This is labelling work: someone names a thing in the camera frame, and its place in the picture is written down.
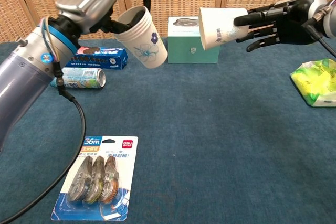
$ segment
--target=sticker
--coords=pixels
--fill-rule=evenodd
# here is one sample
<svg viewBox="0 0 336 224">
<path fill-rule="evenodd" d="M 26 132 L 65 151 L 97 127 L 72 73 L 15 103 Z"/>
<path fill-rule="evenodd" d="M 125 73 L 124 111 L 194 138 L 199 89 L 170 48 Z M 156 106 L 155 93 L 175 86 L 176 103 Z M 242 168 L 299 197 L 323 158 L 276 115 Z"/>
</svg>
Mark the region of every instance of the sticker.
<svg viewBox="0 0 336 224">
<path fill-rule="evenodd" d="M 45 54 L 42 54 L 41 55 L 41 61 L 43 62 L 43 63 L 45 63 L 45 64 L 49 64 L 49 63 L 52 63 L 52 61 L 53 61 L 53 59 L 52 59 L 53 57 L 51 56 L 51 54 L 50 53 L 45 53 Z"/>
<path fill-rule="evenodd" d="M 94 77 L 96 75 L 96 71 L 94 70 L 84 70 L 83 76 L 84 77 Z"/>
<path fill-rule="evenodd" d="M 101 136 L 92 138 L 86 137 L 83 146 L 100 146 L 101 138 L 102 138 Z"/>
<path fill-rule="evenodd" d="M 133 140 L 124 140 L 122 142 L 122 148 L 123 149 L 130 149 L 130 148 L 132 148 L 132 145 L 133 145 Z"/>
</svg>

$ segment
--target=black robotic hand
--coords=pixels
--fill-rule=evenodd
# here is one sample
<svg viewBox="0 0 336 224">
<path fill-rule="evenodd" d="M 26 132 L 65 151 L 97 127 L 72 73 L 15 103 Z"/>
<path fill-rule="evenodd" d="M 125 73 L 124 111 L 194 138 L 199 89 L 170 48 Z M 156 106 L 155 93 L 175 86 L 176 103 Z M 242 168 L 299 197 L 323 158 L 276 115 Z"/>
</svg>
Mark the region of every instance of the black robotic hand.
<svg viewBox="0 0 336 224">
<path fill-rule="evenodd" d="M 302 25 L 326 4 L 327 0 L 285 0 L 251 9 L 248 15 L 234 19 L 234 25 L 249 26 L 253 29 L 247 36 L 236 41 L 239 43 L 264 37 L 250 44 L 246 48 L 248 52 L 278 43 L 311 44 L 316 39 L 312 38 Z M 318 30 L 323 30 L 323 24 L 316 24 L 316 26 L 320 26 Z"/>
</svg>

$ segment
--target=product label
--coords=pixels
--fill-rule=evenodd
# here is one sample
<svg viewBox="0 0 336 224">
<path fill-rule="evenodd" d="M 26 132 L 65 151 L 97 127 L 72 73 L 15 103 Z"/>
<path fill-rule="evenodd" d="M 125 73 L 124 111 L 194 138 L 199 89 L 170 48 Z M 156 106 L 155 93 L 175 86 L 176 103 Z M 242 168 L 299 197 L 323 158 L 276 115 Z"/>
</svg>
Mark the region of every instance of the product label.
<svg viewBox="0 0 336 224">
<path fill-rule="evenodd" d="M 93 71 L 93 70 L 84 70 L 84 71 L 83 71 L 83 76 L 94 77 L 95 74 L 96 74 L 96 72 Z"/>
<path fill-rule="evenodd" d="M 122 148 L 123 149 L 130 149 L 130 148 L 132 148 L 132 145 L 133 145 L 133 140 L 124 140 L 122 142 Z"/>
<path fill-rule="evenodd" d="M 100 137 L 86 137 L 81 152 L 97 152 L 101 144 Z"/>
</svg>

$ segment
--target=blue carpet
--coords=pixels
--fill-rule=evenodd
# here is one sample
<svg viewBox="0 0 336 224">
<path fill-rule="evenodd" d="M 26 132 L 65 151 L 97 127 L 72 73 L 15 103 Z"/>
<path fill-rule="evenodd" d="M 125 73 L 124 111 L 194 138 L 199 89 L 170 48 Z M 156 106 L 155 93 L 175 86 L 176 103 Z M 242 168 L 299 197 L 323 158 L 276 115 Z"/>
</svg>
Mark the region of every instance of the blue carpet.
<svg viewBox="0 0 336 224">
<path fill-rule="evenodd" d="M 0 61 L 15 46 L 1 44 Z M 336 110 L 307 106 L 289 78 L 330 56 L 318 44 L 246 46 L 222 45 L 216 65 L 152 70 L 129 54 L 104 89 L 71 90 L 88 135 L 139 137 L 125 223 L 336 223 Z M 76 108 L 48 87 L 0 153 L 0 219 L 51 183 L 79 133 Z M 15 223 L 50 223 L 61 186 Z"/>
</svg>

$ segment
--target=paper cup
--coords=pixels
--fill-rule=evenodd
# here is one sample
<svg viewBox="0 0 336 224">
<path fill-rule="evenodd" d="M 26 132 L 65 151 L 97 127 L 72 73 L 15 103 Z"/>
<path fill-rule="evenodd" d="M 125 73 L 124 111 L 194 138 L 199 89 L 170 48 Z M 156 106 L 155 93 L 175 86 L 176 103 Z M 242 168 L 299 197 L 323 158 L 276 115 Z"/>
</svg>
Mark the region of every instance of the paper cup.
<svg viewBox="0 0 336 224">
<path fill-rule="evenodd" d="M 153 24 L 152 16 L 145 6 L 136 6 L 119 18 L 118 22 L 128 24 L 136 13 L 144 10 L 141 20 L 131 29 L 115 34 L 116 39 L 130 50 L 147 68 L 156 68 L 165 62 L 168 52 Z"/>
<path fill-rule="evenodd" d="M 200 8 L 199 33 L 204 50 L 243 38 L 248 26 L 235 26 L 234 18 L 247 15 L 245 8 Z"/>
</svg>

